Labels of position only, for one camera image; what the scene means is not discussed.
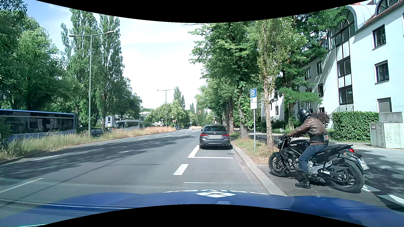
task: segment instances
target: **black helmet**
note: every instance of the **black helmet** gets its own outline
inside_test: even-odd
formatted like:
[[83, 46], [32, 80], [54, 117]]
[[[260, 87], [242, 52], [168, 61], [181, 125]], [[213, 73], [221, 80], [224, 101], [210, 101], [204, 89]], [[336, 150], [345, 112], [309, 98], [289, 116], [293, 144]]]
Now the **black helmet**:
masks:
[[299, 110], [299, 112], [297, 113], [297, 115], [300, 118], [300, 123], [303, 124], [303, 122], [311, 116], [311, 112], [307, 109], [307, 108], [303, 108], [301, 110]]

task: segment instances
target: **utility box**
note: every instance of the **utility box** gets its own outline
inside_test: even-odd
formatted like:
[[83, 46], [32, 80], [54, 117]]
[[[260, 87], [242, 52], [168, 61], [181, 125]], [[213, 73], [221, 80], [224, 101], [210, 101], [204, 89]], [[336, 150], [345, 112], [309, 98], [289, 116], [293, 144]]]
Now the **utility box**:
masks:
[[404, 148], [404, 112], [379, 113], [379, 120], [369, 125], [372, 146]]

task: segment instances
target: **jeans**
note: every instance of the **jeans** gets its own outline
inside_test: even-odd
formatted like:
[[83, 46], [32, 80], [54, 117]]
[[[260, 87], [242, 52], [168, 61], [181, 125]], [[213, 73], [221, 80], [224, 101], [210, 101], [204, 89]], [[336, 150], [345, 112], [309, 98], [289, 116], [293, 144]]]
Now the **jeans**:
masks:
[[324, 149], [328, 147], [328, 144], [321, 144], [321, 145], [311, 145], [309, 146], [303, 154], [299, 157], [299, 167], [300, 170], [304, 173], [308, 172], [307, 169], [307, 162], [309, 161], [309, 158], [313, 157], [317, 152], [319, 152], [321, 149]]

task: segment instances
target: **dry grass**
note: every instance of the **dry grass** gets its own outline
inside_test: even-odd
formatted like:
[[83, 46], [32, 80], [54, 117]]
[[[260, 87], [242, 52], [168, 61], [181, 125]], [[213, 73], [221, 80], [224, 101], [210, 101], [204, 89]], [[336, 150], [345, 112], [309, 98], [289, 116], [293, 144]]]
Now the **dry grass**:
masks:
[[10, 160], [13, 158], [21, 157], [23, 155], [41, 151], [57, 151], [67, 148], [71, 145], [173, 131], [176, 131], [176, 129], [173, 127], [150, 127], [135, 130], [113, 130], [111, 133], [105, 133], [98, 138], [89, 138], [87, 133], [88, 131], [83, 131], [80, 133], [69, 135], [53, 134], [37, 139], [30, 138], [14, 140], [8, 145], [7, 148], [0, 147], [0, 161]]
[[254, 150], [254, 140], [250, 138], [237, 139], [234, 145], [239, 147], [256, 165], [268, 165], [268, 159], [273, 152], [277, 152], [278, 149], [268, 148], [266, 143], [255, 141], [256, 150]]

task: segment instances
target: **car rear bumper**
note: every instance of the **car rear bumper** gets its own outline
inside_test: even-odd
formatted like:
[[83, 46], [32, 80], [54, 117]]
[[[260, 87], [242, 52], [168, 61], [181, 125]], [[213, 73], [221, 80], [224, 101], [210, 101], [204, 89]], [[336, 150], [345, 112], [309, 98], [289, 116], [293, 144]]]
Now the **car rear bumper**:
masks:
[[209, 140], [209, 139], [201, 138], [199, 140], [199, 145], [201, 145], [201, 146], [230, 146], [230, 139]]

